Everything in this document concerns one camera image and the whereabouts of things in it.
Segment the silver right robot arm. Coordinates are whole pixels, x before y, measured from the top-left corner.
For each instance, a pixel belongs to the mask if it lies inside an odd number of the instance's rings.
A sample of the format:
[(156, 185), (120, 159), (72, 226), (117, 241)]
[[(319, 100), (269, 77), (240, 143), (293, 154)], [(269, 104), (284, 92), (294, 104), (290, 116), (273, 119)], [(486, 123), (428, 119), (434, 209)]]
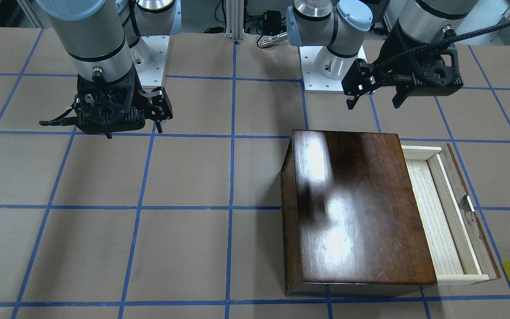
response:
[(77, 69), (72, 105), (42, 126), (87, 135), (143, 129), (162, 133), (174, 117), (162, 87), (170, 35), (182, 29), (179, 0), (39, 0)]

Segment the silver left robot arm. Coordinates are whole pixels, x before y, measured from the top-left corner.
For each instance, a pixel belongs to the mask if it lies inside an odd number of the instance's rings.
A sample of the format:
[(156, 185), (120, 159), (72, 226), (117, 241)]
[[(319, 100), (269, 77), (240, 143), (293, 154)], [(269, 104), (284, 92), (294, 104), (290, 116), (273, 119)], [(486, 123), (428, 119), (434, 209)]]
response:
[(392, 102), (399, 108), (409, 97), (450, 96), (464, 86), (453, 43), (475, 0), (408, 0), (377, 59), (367, 61), (358, 52), (377, 23), (376, 4), (295, 0), (286, 10), (289, 43), (321, 48), (316, 66), (341, 82), (348, 109), (380, 87), (395, 88)]

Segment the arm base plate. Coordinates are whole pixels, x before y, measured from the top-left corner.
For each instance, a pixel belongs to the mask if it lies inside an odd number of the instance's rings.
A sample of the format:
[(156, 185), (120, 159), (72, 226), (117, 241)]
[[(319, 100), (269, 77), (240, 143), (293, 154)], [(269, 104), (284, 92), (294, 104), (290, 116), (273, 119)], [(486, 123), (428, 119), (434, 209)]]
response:
[(300, 66), (305, 90), (308, 93), (344, 93), (341, 81), (352, 63), (366, 60), (363, 46), (356, 56), (342, 58), (333, 55), (326, 47), (299, 47)]
[(130, 49), (142, 87), (163, 85), (169, 42), (168, 35), (145, 36)]

